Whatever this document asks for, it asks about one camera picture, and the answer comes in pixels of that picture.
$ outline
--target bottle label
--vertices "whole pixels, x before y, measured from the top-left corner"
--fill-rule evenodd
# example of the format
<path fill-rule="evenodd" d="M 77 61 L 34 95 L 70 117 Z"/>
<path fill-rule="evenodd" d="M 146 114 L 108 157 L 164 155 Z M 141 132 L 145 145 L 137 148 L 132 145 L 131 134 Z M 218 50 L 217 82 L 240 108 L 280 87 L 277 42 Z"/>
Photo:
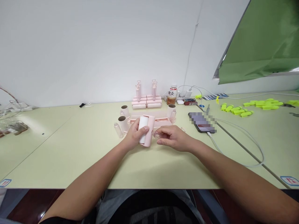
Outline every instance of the bottle label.
<path fill-rule="evenodd" d="M 13 133 L 13 134 L 18 133 L 16 130 L 14 130 L 12 128 L 8 129 L 8 131 L 11 132 L 11 133 Z"/>
<path fill-rule="evenodd" d="M 176 98 L 177 97 L 177 93 L 178 93 L 178 89 L 177 88 L 175 88 L 175 89 L 170 88 L 169 91 L 168 91 L 168 97 L 170 97 L 170 98 Z"/>

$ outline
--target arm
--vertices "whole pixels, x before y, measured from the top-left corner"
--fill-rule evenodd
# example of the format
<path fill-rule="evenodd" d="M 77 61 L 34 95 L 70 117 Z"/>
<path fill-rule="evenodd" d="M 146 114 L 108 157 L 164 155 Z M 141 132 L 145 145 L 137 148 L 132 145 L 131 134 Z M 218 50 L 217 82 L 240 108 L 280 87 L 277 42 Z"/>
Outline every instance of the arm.
<path fill-rule="evenodd" d="M 147 126 L 138 130 L 138 125 L 139 119 L 132 124 L 124 140 L 65 189 L 41 221 L 50 217 L 76 221 L 84 219 L 108 187 L 124 156 L 138 145 L 141 136 L 149 130 Z"/>
<path fill-rule="evenodd" d="M 217 178 L 226 192 L 252 217 L 263 223 L 299 223 L 299 203 L 232 159 L 184 133 L 162 126 L 158 144 L 190 152 Z"/>

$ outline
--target hand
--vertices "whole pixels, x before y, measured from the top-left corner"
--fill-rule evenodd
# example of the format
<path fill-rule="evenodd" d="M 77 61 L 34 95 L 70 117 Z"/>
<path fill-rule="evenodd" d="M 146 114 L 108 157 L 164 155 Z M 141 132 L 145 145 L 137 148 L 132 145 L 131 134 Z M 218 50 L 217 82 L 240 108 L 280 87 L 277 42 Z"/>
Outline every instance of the hand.
<path fill-rule="evenodd" d="M 178 126 L 161 126 L 156 132 L 160 135 L 158 145 L 166 145 L 181 152 L 190 152 L 197 140 L 187 135 Z"/>
<path fill-rule="evenodd" d="M 150 129 L 148 126 L 144 126 L 143 128 L 138 130 L 139 120 L 140 119 L 138 118 L 131 125 L 127 135 L 125 136 L 125 138 L 120 143 L 120 144 L 123 145 L 124 148 L 126 148 L 128 150 L 134 149 L 138 145 L 140 138 L 144 134 L 146 134 Z"/>

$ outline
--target green curtain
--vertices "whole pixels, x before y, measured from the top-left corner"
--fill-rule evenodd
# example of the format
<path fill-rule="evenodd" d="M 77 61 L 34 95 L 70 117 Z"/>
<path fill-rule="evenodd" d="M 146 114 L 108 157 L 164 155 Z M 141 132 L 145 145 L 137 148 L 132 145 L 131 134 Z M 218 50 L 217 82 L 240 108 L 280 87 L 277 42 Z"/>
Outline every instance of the green curtain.
<path fill-rule="evenodd" d="M 251 0 L 219 68 L 219 84 L 299 67 L 299 1 Z"/>

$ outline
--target floor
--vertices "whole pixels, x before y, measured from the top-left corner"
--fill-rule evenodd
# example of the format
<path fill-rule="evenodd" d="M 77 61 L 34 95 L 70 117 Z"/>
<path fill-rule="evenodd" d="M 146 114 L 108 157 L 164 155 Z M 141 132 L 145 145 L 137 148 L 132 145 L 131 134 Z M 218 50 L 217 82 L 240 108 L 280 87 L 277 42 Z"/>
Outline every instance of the floor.
<path fill-rule="evenodd" d="M 9 214 L 8 219 L 23 224 L 37 224 L 44 213 L 51 207 L 55 200 L 62 194 L 62 189 L 30 189 L 24 198 Z M 209 190 L 227 214 L 231 224 L 256 224 L 258 223 L 247 215 L 229 196 L 222 190 Z M 204 206 L 195 196 L 197 208 L 206 224 L 212 224 Z"/>

